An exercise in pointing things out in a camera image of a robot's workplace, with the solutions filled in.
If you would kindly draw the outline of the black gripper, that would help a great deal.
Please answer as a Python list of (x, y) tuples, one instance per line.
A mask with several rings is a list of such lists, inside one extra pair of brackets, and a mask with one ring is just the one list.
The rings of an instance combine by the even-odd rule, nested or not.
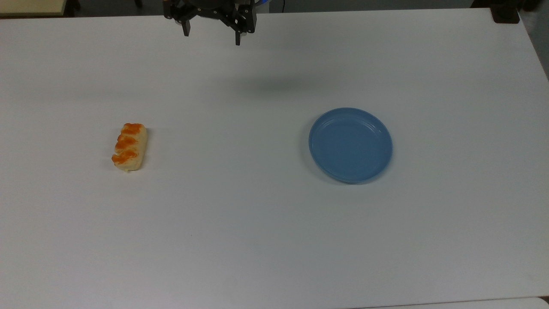
[(164, 0), (163, 15), (180, 25), (185, 36), (196, 16), (221, 20), (235, 31), (235, 44), (240, 45), (243, 35), (255, 33), (256, 6), (257, 0)]

